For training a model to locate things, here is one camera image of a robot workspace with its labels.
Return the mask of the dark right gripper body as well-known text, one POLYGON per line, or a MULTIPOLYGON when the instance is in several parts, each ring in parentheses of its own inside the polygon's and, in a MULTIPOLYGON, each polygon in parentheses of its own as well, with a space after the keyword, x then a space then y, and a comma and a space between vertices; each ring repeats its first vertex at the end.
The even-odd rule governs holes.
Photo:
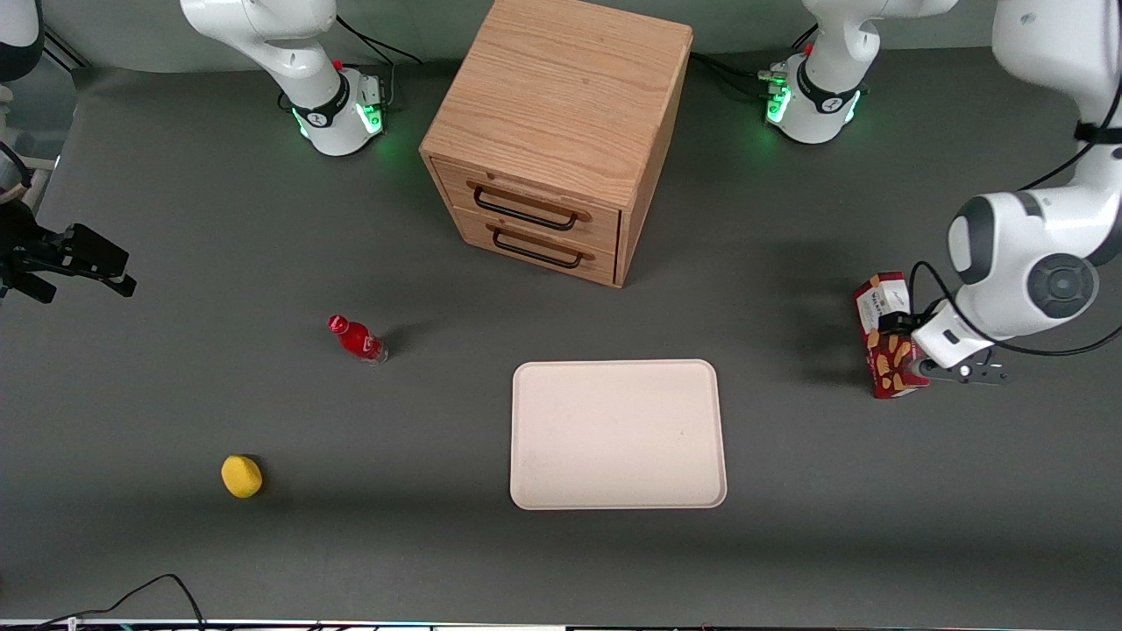
POLYGON ((52 303, 57 289, 36 272, 58 272, 61 255, 53 234, 36 223, 31 209, 20 201, 1 205, 1 296, 24 293, 43 304, 52 303))

